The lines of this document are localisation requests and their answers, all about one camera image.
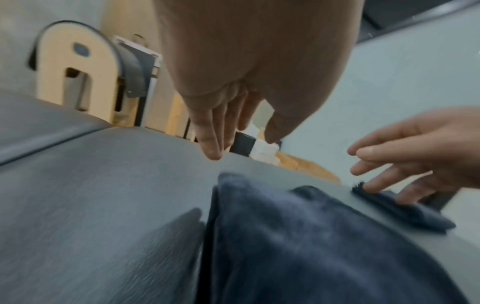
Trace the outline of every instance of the gray cushion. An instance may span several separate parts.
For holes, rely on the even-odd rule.
[[[282,189],[312,185],[325,191],[423,247],[471,302],[480,302],[480,251],[454,235],[399,226],[348,187],[231,153],[210,161],[197,144],[155,131],[109,128],[0,166],[2,303],[105,303],[117,299],[112,288],[128,286],[119,277],[158,282],[162,277],[129,265],[140,265],[149,248],[153,254],[165,248],[145,240],[161,242],[155,231],[179,216],[199,208],[206,220],[212,187],[223,171]],[[114,294],[134,296],[123,291]],[[66,300],[72,294],[74,300]]]
[[[85,113],[0,91],[0,165],[109,126]]]

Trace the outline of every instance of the fabric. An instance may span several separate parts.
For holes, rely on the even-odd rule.
[[[422,204],[400,206],[395,203],[395,193],[384,191],[378,194],[371,194],[363,190],[363,185],[364,183],[360,183],[354,187],[352,193],[384,209],[391,216],[404,223],[441,233],[445,233],[447,230],[456,227],[455,223],[436,210],[423,206]]]
[[[221,175],[203,254],[197,303],[467,303],[420,248],[310,186]]]

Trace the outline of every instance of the human hand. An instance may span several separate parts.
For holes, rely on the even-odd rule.
[[[220,159],[265,98],[265,139],[327,99],[355,45],[363,0],[154,0],[166,67],[205,155]]]
[[[480,188],[480,108],[433,110],[381,128],[349,149],[360,158],[351,169],[362,175],[392,164],[364,184],[376,193],[410,176],[420,177],[397,196],[400,204],[413,204],[437,191]]]

